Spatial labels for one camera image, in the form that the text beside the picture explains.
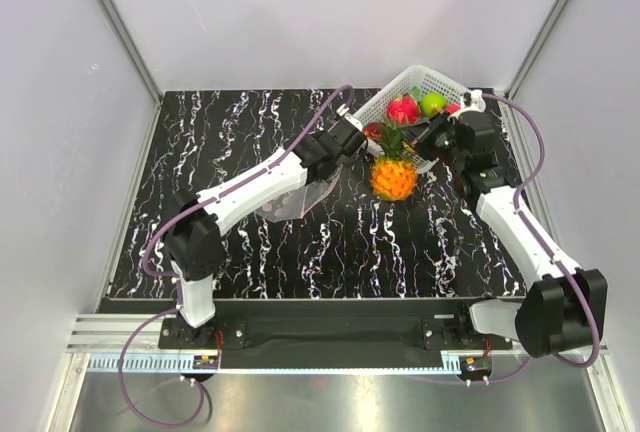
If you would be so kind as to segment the clear pink-dotted zip bag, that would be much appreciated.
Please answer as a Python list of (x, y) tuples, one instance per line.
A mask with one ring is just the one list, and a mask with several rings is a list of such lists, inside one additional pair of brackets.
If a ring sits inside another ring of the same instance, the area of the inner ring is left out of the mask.
[(254, 213), (270, 222), (302, 219), (331, 193), (341, 172), (342, 166), (338, 166), (328, 179), (319, 179), (300, 189), (283, 193), (256, 209)]

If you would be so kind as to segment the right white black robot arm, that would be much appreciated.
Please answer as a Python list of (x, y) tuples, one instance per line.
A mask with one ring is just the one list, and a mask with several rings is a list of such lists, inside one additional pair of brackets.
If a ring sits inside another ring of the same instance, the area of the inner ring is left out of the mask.
[(454, 323), (454, 336), (476, 348), (489, 335), (519, 342), (534, 358), (589, 346), (599, 351), (607, 281), (586, 270), (553, 241), (521, 199), (514, 181), (497, 161), (495, 129), (484, 112), (439, 114), (404, 129), (417, 155), (447, 165), (458, 194), (490, 227), (514, 261), (527, 292), (520, 303), (482, 299)]

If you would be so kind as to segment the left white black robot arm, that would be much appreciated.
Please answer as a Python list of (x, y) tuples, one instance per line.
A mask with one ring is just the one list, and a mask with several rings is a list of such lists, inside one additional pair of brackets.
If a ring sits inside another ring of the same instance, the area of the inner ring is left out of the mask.
[(303, 218), (366, 143), (363, 125), (348, 114), (220, 186), (175, 196), (176, 215), (162, 242), (177, 274), (180, 333), (190, 345), (203, 348), (215, 338), (213, 278), (226, 260), (226, 234), (253, 213), (270, 222)]

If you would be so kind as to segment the orange toy pineapple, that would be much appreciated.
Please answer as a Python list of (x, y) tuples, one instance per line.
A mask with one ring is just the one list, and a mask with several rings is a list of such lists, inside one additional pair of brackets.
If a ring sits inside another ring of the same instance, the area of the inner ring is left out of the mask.
[(396, 123), (383, 123), (378, 145), (383, 155), (375, 159), (371, 168), (372, 191), (382, 200), (404, 201), (415, 190), (418, 173)]

